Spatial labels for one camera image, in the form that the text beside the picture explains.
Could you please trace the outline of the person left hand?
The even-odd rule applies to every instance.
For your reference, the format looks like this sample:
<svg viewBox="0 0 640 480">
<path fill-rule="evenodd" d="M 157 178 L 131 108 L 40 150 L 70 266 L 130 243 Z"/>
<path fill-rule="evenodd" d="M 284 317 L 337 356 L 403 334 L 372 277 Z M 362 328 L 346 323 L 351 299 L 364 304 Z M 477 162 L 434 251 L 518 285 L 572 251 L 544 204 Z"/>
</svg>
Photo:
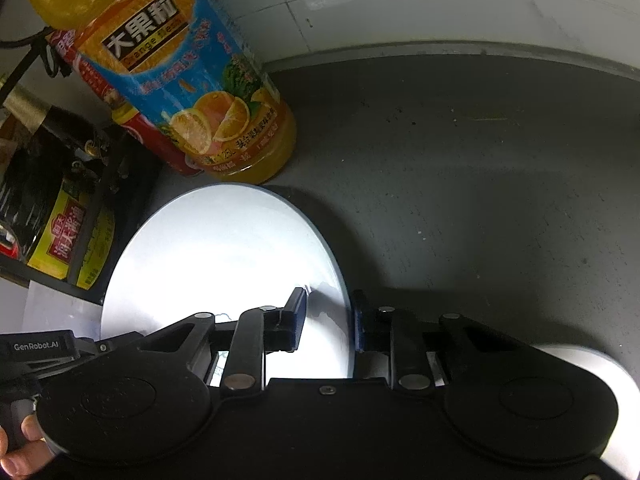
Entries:
<svg viewBox="0 0 640 480">
<path fill-rule="evenodd" d="M 35 414 L 23 419 L 21 432 L 26 443 L 17 450 L 9 451 L 8 434 L 4 428 L 0 429 L 1 469 L 10 479 L 28 479 L 54 459 Z"/>
</svg>

